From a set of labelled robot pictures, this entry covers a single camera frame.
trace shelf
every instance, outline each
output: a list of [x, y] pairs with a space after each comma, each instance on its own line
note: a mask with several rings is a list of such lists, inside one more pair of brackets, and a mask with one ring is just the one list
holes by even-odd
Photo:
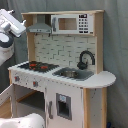
[[21, 100], [18, 99], [17, 102], [45, 111], [45, 99], [42, 92], [31, 93], [31, 95], [21, 98]]

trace toy kitchen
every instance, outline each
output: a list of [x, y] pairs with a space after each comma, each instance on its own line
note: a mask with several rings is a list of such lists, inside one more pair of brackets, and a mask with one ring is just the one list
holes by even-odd
[[13, 117], [37, 113], [46, 128], [106, 128], [116, 77], [103, 71], [103, 13], [22, 13], [29, 61], [9, 68]]

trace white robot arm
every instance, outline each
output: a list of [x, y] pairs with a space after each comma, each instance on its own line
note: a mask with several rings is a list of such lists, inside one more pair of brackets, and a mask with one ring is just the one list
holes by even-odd
[[45, 122], [40, 115], [33, 113], [20, 118], [0, 118], [0, 128], [45, 128]]
[[13, 36], [20, 37], [26, 31], [25, 21], [20, 23], [13, 12], [0, 10], [0, 66], [14, 54]]

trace oven door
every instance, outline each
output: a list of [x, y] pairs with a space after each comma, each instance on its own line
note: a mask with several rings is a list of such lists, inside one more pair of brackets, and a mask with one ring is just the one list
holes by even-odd
[[12, 84], [0, 94], [0, 118], [17, 117], [14, 87]]
[[47, 82], [47, 127], [83, 128], [82, 89]]

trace knob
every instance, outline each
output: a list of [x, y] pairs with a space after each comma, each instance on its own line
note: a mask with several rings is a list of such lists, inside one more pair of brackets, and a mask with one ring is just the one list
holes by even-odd
[[33, 87], [38, 87], [38, 82], [37, 81], [33, 81]]
[[15, 76], [15, 82], [20, 81], [20, 77], [19, 76]]

